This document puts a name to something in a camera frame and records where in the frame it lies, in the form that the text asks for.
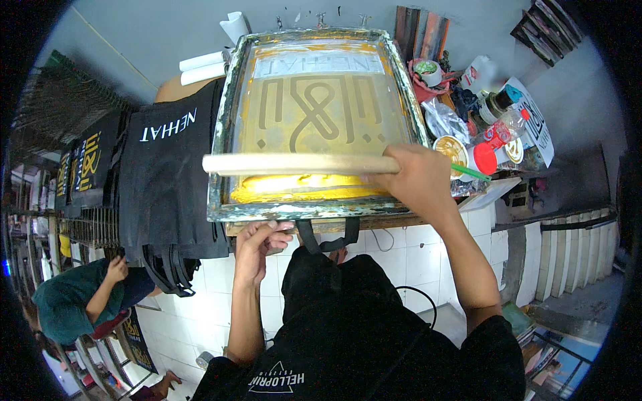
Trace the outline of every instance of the plastic bottle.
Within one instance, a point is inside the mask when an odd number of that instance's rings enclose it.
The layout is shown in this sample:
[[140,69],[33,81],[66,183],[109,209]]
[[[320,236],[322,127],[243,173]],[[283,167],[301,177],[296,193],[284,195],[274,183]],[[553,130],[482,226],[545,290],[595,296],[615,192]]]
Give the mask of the plastic bottle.
[[483,137],[493,149],[500,148],[526,133],[525,125],[529,118],[530,114],[526,109],[509,110],[486,128],[483,135],[478,136]]
[[477,56],[473,62],[464,70],[461,86],[463,89],[470,89],[476,95],[482,89],[489,89],[497,76],[498,65],[488,56]]

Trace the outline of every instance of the black cable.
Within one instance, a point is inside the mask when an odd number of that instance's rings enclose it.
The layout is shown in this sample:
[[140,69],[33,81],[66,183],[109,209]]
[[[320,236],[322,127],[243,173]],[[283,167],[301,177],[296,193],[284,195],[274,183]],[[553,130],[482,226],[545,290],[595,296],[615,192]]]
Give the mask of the black cable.
[[428,294],[426,294],[424,291],[421,291],[420,289],[416,289],[416,288],[414,288],[414,287],[410,287],[410,286],[399,286],[399,287],[395,287],[395,289],[396,289],[396,290],[398,290],[398,289],[400,289],[400,288],[406,288],[406,289],[414,290],[414,291],[416,291],[416,292],[418,292],[418,293],[422,294],[422,295],[423,295],[423,296],[425,296],[426,298],[428,298],[428,300],[430,301],[430,303],[432,303],[432,304],[433,304],[433,311],[435,311],[435,315],[433,316],[433,324],[432,324],[431,328],[435,328],[435,323],[437,322],[437,306],[435,305],[435,302],[433,302],[432,298],[430,298],[430,297],[428,296]]

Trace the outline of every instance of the plastic bag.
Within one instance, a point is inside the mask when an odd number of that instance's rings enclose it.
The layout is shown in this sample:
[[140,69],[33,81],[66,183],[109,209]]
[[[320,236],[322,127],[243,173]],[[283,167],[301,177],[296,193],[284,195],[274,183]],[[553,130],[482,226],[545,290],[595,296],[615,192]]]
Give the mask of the plastic bag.
[[426,110],[426,124],[436,138],[452,135],[468,145],[471,143],[468,127],[457,113],[436,98],[421,103]]

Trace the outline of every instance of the paper roll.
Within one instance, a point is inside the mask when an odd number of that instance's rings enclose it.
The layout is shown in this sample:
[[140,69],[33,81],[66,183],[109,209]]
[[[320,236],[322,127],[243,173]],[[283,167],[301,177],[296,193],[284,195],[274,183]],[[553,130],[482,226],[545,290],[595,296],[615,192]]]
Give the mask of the paper roll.
[[221,21],[219,22],[219,24],[221,24],[221,28],[223,28],[227,36],[230,37],[231,41],[236,46],[239,38],[249,33],[247,30],[247,25],[245,24],[243,13],[240,11],[228,13],[227,18],[229,19],[229,21]]
[[189,58],[178,63],[178,69],[185,72],[210,64],[222,63],[225,61],[225,56],[227,56],[227,53],[224,54],[223,51],[217,51],[216,53],[209,53],[208,55]]
[[209,78],[218,78],[225,76],[225,63],[216,63],[205,65],[203,67],[194,68],[185,71],[180,75],[180,84],[185,86],[190,83],[208,80]]

